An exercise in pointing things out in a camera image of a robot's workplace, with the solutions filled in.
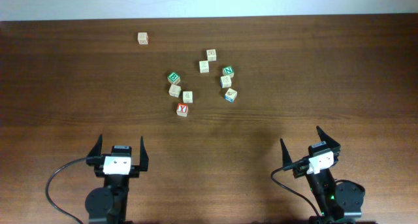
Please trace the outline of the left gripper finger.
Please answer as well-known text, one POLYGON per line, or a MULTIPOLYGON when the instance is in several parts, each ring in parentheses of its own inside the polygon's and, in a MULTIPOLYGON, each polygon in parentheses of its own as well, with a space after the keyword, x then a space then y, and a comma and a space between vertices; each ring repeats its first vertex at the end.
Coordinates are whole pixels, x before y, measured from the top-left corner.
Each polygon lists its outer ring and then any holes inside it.
POLYGON ((147 171, 149 165, 149 157, 144 146, 144 138, 140 138, 140 171, 147 171))
POLYGON ((98 157, 101 155, 101 149, 103 145, 103 136, 99 135, 94 147, 90 150, 87 157, 98 157))

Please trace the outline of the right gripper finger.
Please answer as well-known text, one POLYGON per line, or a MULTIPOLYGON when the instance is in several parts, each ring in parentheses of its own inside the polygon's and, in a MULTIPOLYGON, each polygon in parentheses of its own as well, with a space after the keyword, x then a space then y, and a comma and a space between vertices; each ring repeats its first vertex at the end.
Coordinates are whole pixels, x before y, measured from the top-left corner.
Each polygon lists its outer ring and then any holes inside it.
POLYGON ((319 135, 319 138, 321 141, 326 142, 326 144, 329 146, 330 149, 340 149, 340 144, 335 141, 333 138, 331 138, 328 134, 320 128, 320 126, 316 126, 317 134, 319 135))
POLYGON ((282 138, 280 139, 280 146, 282 152, 282 169, 292 169, 293 161, 282 138))

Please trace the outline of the red Y wooden block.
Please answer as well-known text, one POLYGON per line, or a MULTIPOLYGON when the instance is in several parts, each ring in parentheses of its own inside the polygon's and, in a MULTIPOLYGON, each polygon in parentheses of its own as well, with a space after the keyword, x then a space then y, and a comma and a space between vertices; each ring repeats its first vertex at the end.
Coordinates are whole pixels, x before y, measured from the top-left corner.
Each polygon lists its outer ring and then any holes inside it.
POLYGON ((187 117, 189 111, 188 104, 185 103, 178 103, 176 113, 178 116, 187 117))

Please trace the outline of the wooden block number four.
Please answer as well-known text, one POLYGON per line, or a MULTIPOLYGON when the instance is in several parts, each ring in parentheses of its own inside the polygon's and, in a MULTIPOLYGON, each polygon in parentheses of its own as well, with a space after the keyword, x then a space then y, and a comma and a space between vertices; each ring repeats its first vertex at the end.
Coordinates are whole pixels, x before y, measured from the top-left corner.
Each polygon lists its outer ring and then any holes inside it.
POLYGON ((184 103, 192 103, 193 102, 193 92, 192 91, 184 91, 182 100, 184 103))

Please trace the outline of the blue bird picture block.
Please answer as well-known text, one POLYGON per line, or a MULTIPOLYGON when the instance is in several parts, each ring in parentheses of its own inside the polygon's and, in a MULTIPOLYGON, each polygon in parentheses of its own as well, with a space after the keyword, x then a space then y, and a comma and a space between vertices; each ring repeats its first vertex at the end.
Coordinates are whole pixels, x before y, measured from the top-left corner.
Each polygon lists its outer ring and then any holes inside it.
POLYGON ((238 95, 238 92, 236 90, 233 90, 232 88, 229 88, 226 91, 224 97, 225 97, 225 100, 229 101, 230 103, 233 103, 234 100, 236 99, 237 95, 238 95))

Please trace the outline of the wooden block blue side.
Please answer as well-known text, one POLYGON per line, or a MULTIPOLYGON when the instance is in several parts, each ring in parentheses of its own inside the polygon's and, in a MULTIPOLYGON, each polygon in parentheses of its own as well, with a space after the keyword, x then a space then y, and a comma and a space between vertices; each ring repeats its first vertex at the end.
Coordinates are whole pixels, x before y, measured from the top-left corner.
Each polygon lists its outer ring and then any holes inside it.
POLYGON ((230 76, 221 76, 220 83, 222 88, 230 88, 232 86, 232 80, 230 76))

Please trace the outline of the green N wooden block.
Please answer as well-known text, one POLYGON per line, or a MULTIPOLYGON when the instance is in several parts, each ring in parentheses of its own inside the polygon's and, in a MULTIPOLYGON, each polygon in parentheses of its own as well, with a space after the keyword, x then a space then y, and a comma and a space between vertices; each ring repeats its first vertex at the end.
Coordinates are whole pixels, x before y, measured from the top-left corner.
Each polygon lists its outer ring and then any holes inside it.
POLYGON ((227 66, 222 68, 223 76, 229 76, 230 78, 234 77, 234 69, 232 66, 227 66))

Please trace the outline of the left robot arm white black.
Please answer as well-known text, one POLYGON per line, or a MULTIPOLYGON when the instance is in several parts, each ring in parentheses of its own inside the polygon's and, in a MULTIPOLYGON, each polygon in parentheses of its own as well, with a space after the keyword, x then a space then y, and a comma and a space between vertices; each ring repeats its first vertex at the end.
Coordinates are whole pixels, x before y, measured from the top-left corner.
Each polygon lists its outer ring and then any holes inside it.
POLYGON ((103 137, 88 153, 86 164, 93 167, 96 177, 103 178, 102 187, 91 191, 85 200, 89 223, 126 224, 132 223, 126 218, 129 180, 138 178, 141 172, 148 170, 149 157, 140 139, 140 162, 132 164, 132 147, 113 146, 110 153, 101 152, 103 137))

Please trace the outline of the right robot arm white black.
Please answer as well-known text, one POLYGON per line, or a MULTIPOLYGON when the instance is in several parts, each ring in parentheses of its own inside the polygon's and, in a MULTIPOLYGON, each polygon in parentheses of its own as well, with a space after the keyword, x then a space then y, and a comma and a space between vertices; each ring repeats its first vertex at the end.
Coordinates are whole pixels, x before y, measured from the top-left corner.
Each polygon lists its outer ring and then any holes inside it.
POLYGON ((308 155, 293 161, 284 141, 280 141, 282 167, 274 170, 270 177, 280 171, 291 170, 295 178, 305 177, 318 207, 304 195, 275 181, 280 187, 304 199, 314 210, 309 223, 354 223, 362 216, 365 188, 349 180, 334 179, 330 168, 337 164, 341 145, 316 127, 320 142, 308 147, 308 155))

